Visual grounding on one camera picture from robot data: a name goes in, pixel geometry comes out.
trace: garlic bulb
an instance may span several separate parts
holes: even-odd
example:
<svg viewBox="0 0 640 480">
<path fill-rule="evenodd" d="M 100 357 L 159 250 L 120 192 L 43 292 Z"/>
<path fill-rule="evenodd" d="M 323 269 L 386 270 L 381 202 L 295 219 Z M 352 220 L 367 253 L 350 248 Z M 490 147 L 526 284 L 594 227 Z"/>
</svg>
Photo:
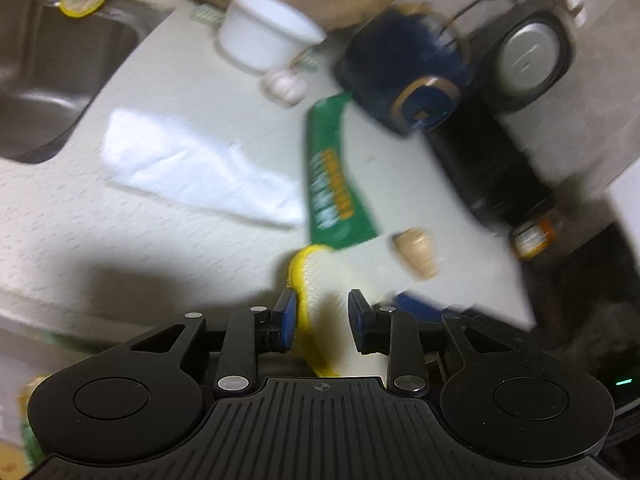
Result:
<svg viewBox="0 0 640 480">
<path fill-rule="evenodd" d="M 284 104 L 293 106 L 306 96 L 306 81 L 289 68 L 267 72 L 262 78 L 264 89 Z"/>
</svg>

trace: silver button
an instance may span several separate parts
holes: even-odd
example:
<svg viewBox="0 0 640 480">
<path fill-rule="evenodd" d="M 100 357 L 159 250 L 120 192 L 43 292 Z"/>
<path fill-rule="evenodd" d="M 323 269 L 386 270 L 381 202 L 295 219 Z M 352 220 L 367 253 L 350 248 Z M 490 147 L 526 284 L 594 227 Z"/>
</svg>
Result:
<svg viewBox="0 0 640 480">
<path fill-rule="evenodd" d="M 561 55 L 556 32 L 545 23 L 528 23 L 500 46 L 496 75 L 510 96 L 533 94 L 548 83 Z"/>
<path fill-rule="evenodd" d="M 426 386 L 424 379 L 416 375 L 401 375 L 394 381 L 396 388 L 406 392 L 417 392 Z"/>
<path fill-rule="evenodd" d="M 249 379 L 242 375 L 228 375 L 218 381 L 218 387 L 228 392 L 239 392 L 249 385 Z"/>
</svg>

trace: garlic clove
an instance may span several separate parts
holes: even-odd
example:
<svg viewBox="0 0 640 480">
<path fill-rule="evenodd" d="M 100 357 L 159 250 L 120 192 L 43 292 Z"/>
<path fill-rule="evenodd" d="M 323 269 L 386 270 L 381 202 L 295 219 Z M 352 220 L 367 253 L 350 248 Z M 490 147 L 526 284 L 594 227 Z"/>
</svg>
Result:
<svg viewBox="0 0 640 480">
<path fill-rule="evenodd" d="M 424 229 L 412 227 L 394 238 L 396 250 L 411 266 L 415 273 L 424 280 L 433 278 L 438 273 L 435 261 L 433 235 Z"/>
<path fill-rule="evenodd" d="M 270 96 L 289 106 L 302 101 L 308 91 L 305 78 L 289 68 L 267 72 L 262 86 Z"/>
</svg>

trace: orange label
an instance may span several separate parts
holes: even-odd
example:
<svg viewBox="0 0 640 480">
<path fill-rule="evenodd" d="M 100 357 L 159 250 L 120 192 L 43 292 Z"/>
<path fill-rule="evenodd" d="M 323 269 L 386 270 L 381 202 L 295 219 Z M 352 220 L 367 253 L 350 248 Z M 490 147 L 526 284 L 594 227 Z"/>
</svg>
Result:
<svg viewBox="0 0 640 480">
<path fill-rule="evenodd" d="M 335 205 L 338 208 L 340 218 L 346 220 L 353 216 L 353 202 L 344 181 L 344 175 L 340 168 L 340 160 L 332 148 L 322 152 L 322 163 L 329 177 L 329 187 L 334 193 Z"/>
</svg>

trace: black appliance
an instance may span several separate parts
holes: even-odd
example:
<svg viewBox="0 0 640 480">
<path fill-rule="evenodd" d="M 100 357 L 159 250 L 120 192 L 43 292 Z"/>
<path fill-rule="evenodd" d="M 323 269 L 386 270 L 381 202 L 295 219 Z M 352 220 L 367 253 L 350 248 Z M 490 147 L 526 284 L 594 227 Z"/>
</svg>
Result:
<svg viewBox="0 0 640 480">
<path fill-rule="evenodd" d="M 616 419 L 600 457 L 640 479 L 640 276 L 624 233 L 613 223 L 569 254 L 560 244 L 521 265 L 546 338 L 536 347 L 607 387 Z"/>
<path fill-rule="evenodd" d="M 189 313 L 62 370 L 29 403 L 47 457 L 28 478 L 616 478 L 596 458 L 614 417 L 606 389 L 518 332 L 455 312 L 418 322 L 358 290 L 349 318 L 360 352 L 389 356 L 386 387 L 258 381 L 257 356 L 292 343 L 291 290 L 271 310 L 224 324 Z"/>
<path fill-rule="evenodd" d="M 476 85 L 494 112 L 547 92 L 574 58 L 571 26 L 552 1 L 525 0 L 469 36 Z"/>
<path fill-rule="evenodd" d="M 460 199 L 485 227 L 508 234 L 548 212 L 555 199 L 478 92 L 425 132 Z"/>
</svg>

